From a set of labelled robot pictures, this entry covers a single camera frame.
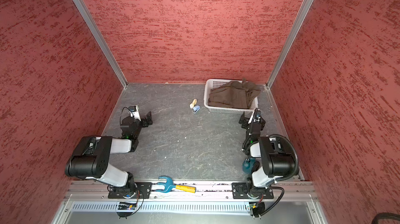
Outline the brown trousers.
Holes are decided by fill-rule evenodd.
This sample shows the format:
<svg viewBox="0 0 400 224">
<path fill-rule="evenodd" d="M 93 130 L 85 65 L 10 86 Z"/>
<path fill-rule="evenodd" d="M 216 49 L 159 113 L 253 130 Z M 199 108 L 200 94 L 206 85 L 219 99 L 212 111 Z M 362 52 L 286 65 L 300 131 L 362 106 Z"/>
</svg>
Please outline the brown trousers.
<svg viewBox="0 0 400 224">
<path fill-rule="evenodd" d="M 213 107 L 248 110 L 260 93 L 261 90 L 257 84 L 243 78 L 242 81 L 230 81 L 212 89 L 207 103 Z"/>
</svg>

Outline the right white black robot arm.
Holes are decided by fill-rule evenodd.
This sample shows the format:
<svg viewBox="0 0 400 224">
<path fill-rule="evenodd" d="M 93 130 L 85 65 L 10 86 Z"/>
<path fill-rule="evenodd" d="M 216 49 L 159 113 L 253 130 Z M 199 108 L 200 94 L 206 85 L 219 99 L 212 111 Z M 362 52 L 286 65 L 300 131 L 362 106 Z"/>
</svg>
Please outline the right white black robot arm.
<svg viewBox="0 0 400 224">
<path fill-rule="evenodd" d="M 242 167 L 249 177 L 244 192 L 251 199 L 259 199 L 277 182 L 289 180 L 299 173 L 299 157 L 285 136 L 261 135 L 266 121 L 259 109 L 255 109 L 251 117 L 242 113 L 239 124 L 246 130 L 241 150 L 247 158 Z"/>
</svg>

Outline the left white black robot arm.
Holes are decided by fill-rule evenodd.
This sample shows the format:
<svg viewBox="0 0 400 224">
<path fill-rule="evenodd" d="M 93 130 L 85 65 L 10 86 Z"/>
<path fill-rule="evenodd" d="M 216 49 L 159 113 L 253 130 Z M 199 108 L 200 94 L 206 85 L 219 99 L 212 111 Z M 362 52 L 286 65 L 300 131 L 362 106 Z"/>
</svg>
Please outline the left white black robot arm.
<svg viewBox="0 0 400 224">
<path fill-rule="evenodd" d="M 106 184 L 109 199 L 148 199 L 151 184 L 136 183 L 132 173 L 114 167 L 109 163 L 109 158 L 111 154 L 135 152 L 142 128 L 152 124 L 152 113 L 148 112 L 144 119 L 133 116 L 124 118 L 120 123 L 121 138 L 112 136 L 81 138 L 66 164 L 66 176 Z"/>
</svg>

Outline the teal small bottle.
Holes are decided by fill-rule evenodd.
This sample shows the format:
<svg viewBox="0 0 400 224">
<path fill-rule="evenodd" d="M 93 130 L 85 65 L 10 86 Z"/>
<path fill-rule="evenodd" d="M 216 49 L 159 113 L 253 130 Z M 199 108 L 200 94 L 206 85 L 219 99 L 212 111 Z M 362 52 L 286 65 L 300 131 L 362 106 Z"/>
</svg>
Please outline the teal small bottle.
<svg viewBox="0 0 400 224">
<path fill-rule="evenodd" d="M 257 171 L 259 167 L 260 167 L 260 162 L 253 157 L 248 157 L 247 159 L 245 159 L 242 165 L 242 169 L 247 175 L 251 175 L 252 173 Z"/>
</svg>

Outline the white plastic basket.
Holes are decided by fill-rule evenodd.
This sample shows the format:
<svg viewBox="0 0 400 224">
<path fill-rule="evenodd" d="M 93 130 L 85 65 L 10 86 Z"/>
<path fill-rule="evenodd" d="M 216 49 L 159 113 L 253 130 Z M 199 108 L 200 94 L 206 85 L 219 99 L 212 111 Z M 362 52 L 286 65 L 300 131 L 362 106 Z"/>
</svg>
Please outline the white plastic basket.
<svg viewBox="0 0 400 224">
<path fill-rule="evenodd" d="M 213 107 L 209 106 L 207 101 L 209 98 L 210 91 L 212 89 L 218 88 L 230 81 L 241 81 L 241 80 L 226 80 L 226 79 L 209 79 L 206 81 L 205 92 L 204 92 L 204 106 L 214 113 L 228 113 L 228 114 L 242 114 L 243 112 L 252 112 L 254 109 L 258 108 L 258 97 L 254 99 L 251 104 L 250 109 L 237 109 L 237 108 L 223 108 L 223 107 Z"/>
</svg>

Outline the blue yellow garden fork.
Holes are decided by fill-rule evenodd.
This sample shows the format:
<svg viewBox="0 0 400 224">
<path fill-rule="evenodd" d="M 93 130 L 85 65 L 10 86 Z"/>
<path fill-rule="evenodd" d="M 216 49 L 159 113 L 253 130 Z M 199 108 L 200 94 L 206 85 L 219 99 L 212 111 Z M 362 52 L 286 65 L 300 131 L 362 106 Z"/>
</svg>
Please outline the blue yellow garden fork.
<svg viewBox="0 0 400 224">
<path fill-rule="evenodd" d="M 160 192 L 160 193 L 169 193 L 172 191 L 172 189 L 177 189 L 177 190 L 181 190 L 184 192 L 189 192 L 189 193 L 195 193 L 196 192 L 196 188 L 195 187 L 191 187 L 191 186 L 187 186 L 187 185 L 180 185 L 180 184 L 174 184 L 174 181 L 172 178 L 168 177 L 168 176 L 159 176 L 158 177 L 159 180 L 165 180 L 165 182 L 158 182 L 157 185 L 161 185 L 164 188 L 163 189 L 156 189 L 156 192 Z"/>
</svg>

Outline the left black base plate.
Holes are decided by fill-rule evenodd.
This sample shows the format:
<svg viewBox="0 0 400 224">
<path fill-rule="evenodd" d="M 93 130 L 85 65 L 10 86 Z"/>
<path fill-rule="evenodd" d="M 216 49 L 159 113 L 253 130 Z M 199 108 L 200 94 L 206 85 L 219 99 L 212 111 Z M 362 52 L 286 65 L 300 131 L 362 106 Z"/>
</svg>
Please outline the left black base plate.
<svg viewBox="0 0 400 224">
<path fill-rule="evenodd" d="M 124 187 L 108 186 L 108 198 L 109 199 L 122 199 L 122 200 L 134 200 L 138 198 L 149 199 L 152 191 L 151 182 L 134 182 L 133 189 L 127 185 Z"/>
</svg>

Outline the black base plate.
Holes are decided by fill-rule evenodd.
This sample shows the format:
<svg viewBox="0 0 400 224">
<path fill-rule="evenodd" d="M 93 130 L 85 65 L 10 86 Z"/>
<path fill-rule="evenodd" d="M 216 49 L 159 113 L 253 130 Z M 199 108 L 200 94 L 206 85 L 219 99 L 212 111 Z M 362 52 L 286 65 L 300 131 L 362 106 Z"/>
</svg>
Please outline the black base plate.
<svg viewBox="0 0 400 224">
<path fill-rule="evenodd" d="M 151 182 L 134 182 L 133 189 L 127 185 L 124 187 L 108 186 L 108 198 L 109 199 L 122 199 L 122 200 L 134 200 L 138 198 L 149 199 L 152 191 Z"/>
<path fill-rule="evenodd" d="M 258 188 L 249 182 L 234 182 L 231 185 L 232 195 L 234 199 L 253 199 L 260 200 L 261 198 L 271 200 L 274 198 L 274 193 L 269 188 Z"/>
</svg>

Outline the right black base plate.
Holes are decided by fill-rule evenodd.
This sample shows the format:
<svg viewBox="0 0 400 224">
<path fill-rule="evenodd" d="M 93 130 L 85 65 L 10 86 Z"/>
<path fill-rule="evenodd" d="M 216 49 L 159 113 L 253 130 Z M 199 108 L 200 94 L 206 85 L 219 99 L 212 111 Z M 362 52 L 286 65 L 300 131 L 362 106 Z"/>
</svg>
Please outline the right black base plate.
<svg viewBox="0 0 400 224">
<path fill-rule="evenodd" d="M 231 185 L 232 195 L 234 199 L 253 199 L 260 200 L 261 198 L 271 200 L 274 198 L 274 193 L 269 188 L 258 188 L 249 182 L 234 182 Z"/>
</svg>

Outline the right aluminium corner post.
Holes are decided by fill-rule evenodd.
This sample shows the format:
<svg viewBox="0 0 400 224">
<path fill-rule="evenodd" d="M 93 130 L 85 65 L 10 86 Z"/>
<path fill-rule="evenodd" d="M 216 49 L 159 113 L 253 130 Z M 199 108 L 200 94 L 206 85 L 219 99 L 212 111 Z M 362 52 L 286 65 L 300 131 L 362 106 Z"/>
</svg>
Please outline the right aluminium corner post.
<svg viewBox="0 0 400 224">
<path fill-rule="evenodd" d="M 286 59 L 286 56 L 288 55 L 288 53 L 289 53 L 289 51 L 290 51 L 290 49 L 291 49 L 291 47 L 292 47 L 292 45 L 293 45 L 293 43 L 294 43 L 294 41 L 296 39 L 296 36 L 299 33 L 299 31 L 300 31 L 300 29 L 301 29 L 301 27 L 303 25 L 303 22 L 304 22 L 304 20 L 305 20 L 305 18 L 307 16 L 312 4 L 313 4 L 313 1 L 314 0 L 303 0 L 303 2 L 301 4 L 301 7 L 300 7 L 300 9 L 299 9 L 299 11 L 297 13 L 297 16 L 296 16 L 296 18 L 294 20 L 294 23 L 293 23 L 293 25 L 291 27 L 291 30 L 290 30 L 290 32 L 288 34 L 288 37 L 287 37 L 287 39 L 286 39 L 286 41 L 285 41 L 285 43 L 284 43 L 284 45 L 282 47 L 282 50 L 281 50 L 281 52 L 279 54 L 277 62 L 276 62 L 275 66 L 274 66 L 274 68 L 273 68 L 273 70 L 271 72 L 271 75 L 270 75 L 270 77 L 268 79 L 268 82 L 266 83 L 266 88 L 268 90 L 270 90 L 272 88 L 273 83 L 276 80 L 276 78 L 278 76 L 278 73 L 279 73 L 279 71 L 280 71 L 280 69 L 281 69 L 281 67 L 282 67 L 282 65 L 283 65 L 283 63 L 284 63 L 284 61 Z"/>
</svg>

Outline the aluminium corner post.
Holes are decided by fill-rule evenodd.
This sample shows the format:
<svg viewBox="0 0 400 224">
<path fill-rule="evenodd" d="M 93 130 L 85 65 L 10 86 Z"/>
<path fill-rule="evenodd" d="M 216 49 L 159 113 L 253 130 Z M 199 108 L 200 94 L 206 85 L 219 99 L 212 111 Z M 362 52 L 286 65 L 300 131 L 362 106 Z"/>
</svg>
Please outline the aluminium corner post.
<svg viewBox="0 0 400 224">
<path fill-rule="evenodd" d="M 95 20 L 93 19 L 91 13 L 89 12 L 89 9 L 87 8 L 83 0 L 73 0 L 73 2 L 76 8 L 78 9 L 80 15 L 84 19 L 87 27 L 92 33 L 97 44 L 99 45 L 100 49 L 102 50 L 103 54 L 105 55 L 106 59 L 108 60 L 112 70 L 114 71 L 115 75 L 120 81 L 122 87 L 126 89 L 129 83 L 125 75 L 123 74 L 123 71 L 121 70 L 120 66 L 118 65 L 114 55 L 112 54 L 108 44 L 106 43 L 106 40 L 104 39 L 101 31 L 96 25 Z"/>
<path fill-rule="evenodd" d="M 294 23 L 293 23 L 293 25 L 291 27 L 291 30 L 290 30 L 290 32 L 288 34 L 288 37 L 287 37 L 287 39 L 286 39 L 286 41 L 285 41 L 285 43 L 284 43 L 284 45 L 282 47 L 282 50 L 281 50 L 281 52 L 279 54 L 277 62 L 276 62 L 275 66 L 274 66 L 274 68 L 273 68 L 273 70 L 271 72 L 271 75 L 270 75 L 270 77 L 268 79 L 268 82 L 266 83 L 266 88 L 268 90 L 270 90 L 272 88 L 273 83 L 276 80 L 276 78 L 278 76 L 278 73 L 279 73 L 279 71 L 280 71 L 280 69 L 281 69 L 281 67 L 282 67 L 282 65 L 283 65 L 283 63 L 284 63 L 284 61 L 286 59 L 286 56 L 288 55 L 288 53 L 289 53 L 289 51 L 290 51 L 290 49 L 291 49 L 291 47 L 292 47 L 292 45 L 293 45 L 293 43 L 294 43 L 294 41 L 296 39 L 296 36 L 299 33 L 299 31 L 300 31 L 300 29 L 301 29 L 301 27 L 303 25 L 303 22 L 304 22 L 304 20 L 305 20 L 305 18 L 307 16 L 312 4 L 313 4 L 313 1 L 314 0 L 303 0 L 303 2 L 301 4 L 301 7 L 300 7 L 300 9 L 299 9 L 299 11 L 297 13 L 297 16 L 296 16 L 296 18 L 294 20 Z"/>
</svg>

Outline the left aluminium corner post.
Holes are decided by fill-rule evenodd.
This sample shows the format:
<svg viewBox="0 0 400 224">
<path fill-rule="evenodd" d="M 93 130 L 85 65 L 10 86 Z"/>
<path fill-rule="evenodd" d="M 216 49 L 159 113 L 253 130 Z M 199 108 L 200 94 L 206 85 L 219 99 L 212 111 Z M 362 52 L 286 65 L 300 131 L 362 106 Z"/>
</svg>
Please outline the left aluminium corner post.
<svg viewBox="0 0 400 224">
<path fill-rule="evenodd" d="M 120 81 L 122 87 L 126 89 L 129 83 L 125 75 L 123 74 L 123 71 L 121 70 L 120 66 L 118 65 L 114 55 L 112 54 L 108 44 L 106 43 L 106 40 L 104 39 L 101 31 L 96 25 L 95 20 L 93 19 L 91 13 L 89 12 L 89 9 L 87 8 L 83 0 L 73 0 L 73 2 L 76 8 L 78 9 L 80 15 L 84 19 L 87 27 L 92 33 L 97 44 L 99 45 L 100 49 L 102 50 L 103 54 L 105 55 L 106 59 L 108 60 L 112 70 L 114 71 L 115 75 Z"/>
</svg>

